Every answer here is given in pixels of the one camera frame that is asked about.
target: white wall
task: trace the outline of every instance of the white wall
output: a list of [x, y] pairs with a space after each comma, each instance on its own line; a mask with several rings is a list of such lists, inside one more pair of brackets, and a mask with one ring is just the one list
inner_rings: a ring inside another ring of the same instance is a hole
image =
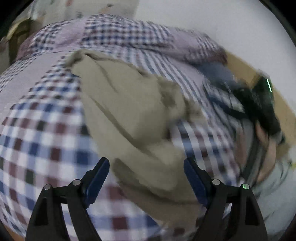
[[206, 32], [270, 75], [296, 113], [296, 47], [258, 0], [141, 0], [135, 19]]

